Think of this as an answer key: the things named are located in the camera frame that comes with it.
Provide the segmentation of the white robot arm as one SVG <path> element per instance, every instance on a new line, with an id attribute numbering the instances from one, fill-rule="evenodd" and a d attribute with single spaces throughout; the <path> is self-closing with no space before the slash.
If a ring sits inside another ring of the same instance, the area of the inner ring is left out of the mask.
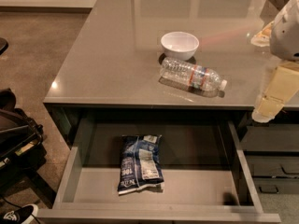
<path id="1" fill-rule="evenodd" d="M 289 0 L 273 21 L 251 39 L 257 47 L 268 47 L 281 63 L 270 74 L 257 96 L 252 119 L 266 123 L 299 91 L 299 0 Z"/>

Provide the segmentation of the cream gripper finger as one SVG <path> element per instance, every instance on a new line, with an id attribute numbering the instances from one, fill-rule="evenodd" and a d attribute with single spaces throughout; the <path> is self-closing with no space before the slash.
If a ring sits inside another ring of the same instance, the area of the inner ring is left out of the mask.
<path id="1" fill-rule="evenodd" d="M 274 119 L 284 105 L 299 92 L 299 63 L 282 62 L 275 69 L 267 71 L 251 114 L 252 119 L 260 123 Z"/>

